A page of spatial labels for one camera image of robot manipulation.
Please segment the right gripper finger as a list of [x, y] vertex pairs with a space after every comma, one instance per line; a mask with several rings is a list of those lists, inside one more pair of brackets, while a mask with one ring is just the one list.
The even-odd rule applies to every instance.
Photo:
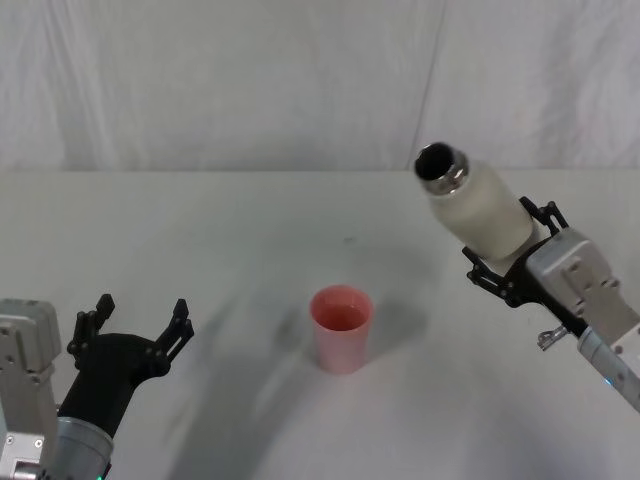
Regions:
[[514, 307], [513, 285], [507, 279], [493, 271], [484, 260], [470, 248], [464, 247], [462, 254], [471, 263], [467, 279], [473, 284], [501, 299], [509, 307]]
[[537, 206], [528, 197], [522, 196], [519, 198], [519, 202], [534, 220], [549, 231], [550, 236], [555, 236], [568, 227], [568, 222], [554, 201], [550, 201], [543, 206]]

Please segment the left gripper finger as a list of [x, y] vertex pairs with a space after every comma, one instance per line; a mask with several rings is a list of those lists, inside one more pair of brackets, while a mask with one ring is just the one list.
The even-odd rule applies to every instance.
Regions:
[[76, 315], [76, 323], [67, 352], [72, 356], [80, 356], [88, 349], [89, 344], [98, 336], [104, 323], [111, 317], [115, 302], [110, 294], [103, 294], [95, 308], [91, 311], [80, 311]]
[[194, 336], [189, 319], [189, 309], [185, 299], [177, 300], [171, 320], [160, 336], [154, 341], [152, 358], [159, 368], [170, 368], [173, 360]]

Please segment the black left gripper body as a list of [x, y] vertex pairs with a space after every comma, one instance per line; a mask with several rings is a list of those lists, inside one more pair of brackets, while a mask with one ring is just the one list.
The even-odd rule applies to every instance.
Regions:
[[132, 334], [73, 340], [76, 378], [58, 415], [90, 423], [113, 437], [139, 385], [166, 375], [171, 356], [154, 341]]

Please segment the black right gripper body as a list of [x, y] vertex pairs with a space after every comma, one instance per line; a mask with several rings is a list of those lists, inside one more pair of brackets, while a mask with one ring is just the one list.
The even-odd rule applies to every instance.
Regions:
[[568, 332], [576, 338], [579, 338], [587, 329], [586, 322], [575, 316], [570, 310], [559, 303], [543, 288], [526, 267], [526, 261], [550, 240], [551, 237], [529, 247], [511, 265], [504, 276], [504, 282], [506, 284], [512, 283], [513, 288], [507, 294], [505, 302], [508, 303], [511, 308], [518, 308], [527, 303], [543, 305], [558, 319]]

